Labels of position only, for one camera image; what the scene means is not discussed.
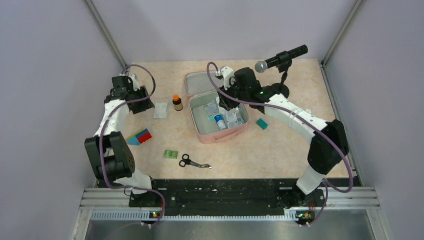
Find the white blue dropper bottle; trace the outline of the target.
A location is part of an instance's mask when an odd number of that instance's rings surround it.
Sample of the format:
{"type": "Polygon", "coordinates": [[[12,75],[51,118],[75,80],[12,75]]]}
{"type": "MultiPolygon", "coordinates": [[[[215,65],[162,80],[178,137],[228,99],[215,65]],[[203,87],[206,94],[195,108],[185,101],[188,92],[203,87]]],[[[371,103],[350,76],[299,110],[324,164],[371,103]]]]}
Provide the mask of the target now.
{"type": "Polygon", "coordinates": [[[226,129],[227,129],[227,125],[226,125],[225,120],[224,120],[224,118],[223,118],[223,116],[222,116],[221,114],[217,114],[217,115],[214,117],[214,120],[216,121],[216,123],[217,123],[217,125],[218,125],[218,128],[219,128],[221,131],[223,131],[223,130],[226,130],[226,129]]]}

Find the white sachet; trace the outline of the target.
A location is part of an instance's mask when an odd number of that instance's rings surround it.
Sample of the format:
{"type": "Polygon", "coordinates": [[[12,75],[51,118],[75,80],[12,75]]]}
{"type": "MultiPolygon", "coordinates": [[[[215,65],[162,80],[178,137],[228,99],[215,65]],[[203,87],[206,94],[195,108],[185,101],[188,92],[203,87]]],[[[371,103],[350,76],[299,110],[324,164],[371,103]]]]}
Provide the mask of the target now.
{"type": "Polygon", "coordinates": [[[154,119],[167,119],[168,117],[168,103],[157,103],[155,105],[154,119]]]}

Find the white gauze packet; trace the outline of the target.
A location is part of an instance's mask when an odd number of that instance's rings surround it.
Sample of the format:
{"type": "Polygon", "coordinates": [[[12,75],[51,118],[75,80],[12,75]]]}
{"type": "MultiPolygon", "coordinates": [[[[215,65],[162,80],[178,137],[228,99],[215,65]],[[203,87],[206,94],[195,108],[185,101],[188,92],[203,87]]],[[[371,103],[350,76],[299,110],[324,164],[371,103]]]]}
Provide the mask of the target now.
{"type": "Polygon", "coordinates": [[[227,126],[229,129],[235,128],[239,125],[238,113],[236,111],[228,111],[226,113],[227,126]]]}

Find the clear bag teal strip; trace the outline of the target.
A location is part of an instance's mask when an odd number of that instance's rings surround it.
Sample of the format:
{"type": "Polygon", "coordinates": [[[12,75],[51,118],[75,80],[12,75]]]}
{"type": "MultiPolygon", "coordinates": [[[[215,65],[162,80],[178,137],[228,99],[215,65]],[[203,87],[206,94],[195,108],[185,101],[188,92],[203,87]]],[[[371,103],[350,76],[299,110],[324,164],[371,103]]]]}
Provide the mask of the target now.
{"type": "Polygon", "coordinates": [[[202,106],[206,112],[207,119],[211,121],[215,121],[214,117],[220,114],[219,106],[216,102],[210,102],[202,106]]]}

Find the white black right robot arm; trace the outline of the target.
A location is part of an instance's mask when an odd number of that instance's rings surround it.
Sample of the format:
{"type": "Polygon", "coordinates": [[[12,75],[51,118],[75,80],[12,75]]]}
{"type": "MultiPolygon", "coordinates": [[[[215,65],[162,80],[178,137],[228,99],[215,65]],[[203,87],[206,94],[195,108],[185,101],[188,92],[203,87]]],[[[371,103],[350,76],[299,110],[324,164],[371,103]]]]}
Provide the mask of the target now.
{"type": "Polygon", "coordinates": [[[218,92],[222,108],[229,111],[240,104],[249,105],[281,121],[310,145],[309,166],[297,180],[293,192],[294,202],[307,206],[328,173],[349,154],[343,123],[337,119],[323,120],[290,102],[290,91],[285,85],[287,72],[283,73],[281,82],[269,86],[261,86],[254,71],[248,67],[235,71],[225,66],[214,74],[223,80],[218,92]]]}

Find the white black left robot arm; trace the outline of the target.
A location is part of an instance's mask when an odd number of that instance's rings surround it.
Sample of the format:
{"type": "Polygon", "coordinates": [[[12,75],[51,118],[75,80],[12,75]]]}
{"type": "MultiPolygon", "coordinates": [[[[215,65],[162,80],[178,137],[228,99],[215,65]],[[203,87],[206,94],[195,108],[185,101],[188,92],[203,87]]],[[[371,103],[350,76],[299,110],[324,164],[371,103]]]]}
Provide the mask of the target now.
{"type": "Polygon", "coordinates": [[[129,187],[149,207],[160,202],[159,191],[152,188],[152,178],[136,168],[135,158],[122,132],[130,113],[154,108],[144,85],[136,74],[112,78],[113,88],[104,101],[104,115],[99,129],[87,138],[84,147],[97,180],[129,187]]]}

